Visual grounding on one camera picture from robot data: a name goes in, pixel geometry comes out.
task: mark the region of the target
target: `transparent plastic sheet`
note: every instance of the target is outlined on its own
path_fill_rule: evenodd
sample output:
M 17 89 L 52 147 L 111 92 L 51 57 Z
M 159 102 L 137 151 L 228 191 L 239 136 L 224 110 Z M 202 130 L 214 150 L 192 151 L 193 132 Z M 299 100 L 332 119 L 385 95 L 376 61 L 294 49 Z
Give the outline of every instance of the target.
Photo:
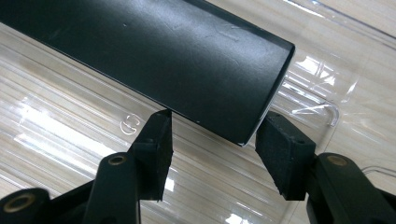
M 381 95 L 395 83 L 387 76 L 395 72 L 395 39 L 318 2 L 211 2 L 296 45 L 272 109 L 318 152 L 342 153 L 383 189 L 395 189 L 388 179 L 395 138 L 386 130 L 396 128 L 381 103 L 395 106 Z M 0 196 L 40 187 L 56 197 L 87 182 L 101 158 L 125 151 L 161 109 L 4 25 L 0 41 Z M 142 203 L 143 223 L 289 222 L 295 206 L 278 195 L 254 137 L 240 148 L 178 116 L 174 137 L 163 202 Z M 359 156 L 366 142 L 375 149 Z

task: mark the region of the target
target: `black plastic arm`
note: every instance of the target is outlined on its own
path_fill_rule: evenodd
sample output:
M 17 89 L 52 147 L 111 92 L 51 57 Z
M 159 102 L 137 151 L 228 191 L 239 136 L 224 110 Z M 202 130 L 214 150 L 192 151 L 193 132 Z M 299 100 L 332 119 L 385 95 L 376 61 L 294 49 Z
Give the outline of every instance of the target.
M 102 159 L 96 178 L 50 200 L 44 189 L 23 189 L 0 201 L 1 224 L 135 224 L 139 200 L 163 198 L 173 154 L 171 111 L 149 118 L 128 152 Z
M 315 155 L 315 143 L 283 116 L 268 113 L 256 151 L 286 200 L 309 194 L 311 223 L 396 223 L 396 197 L 376 189 L 351 159 Z

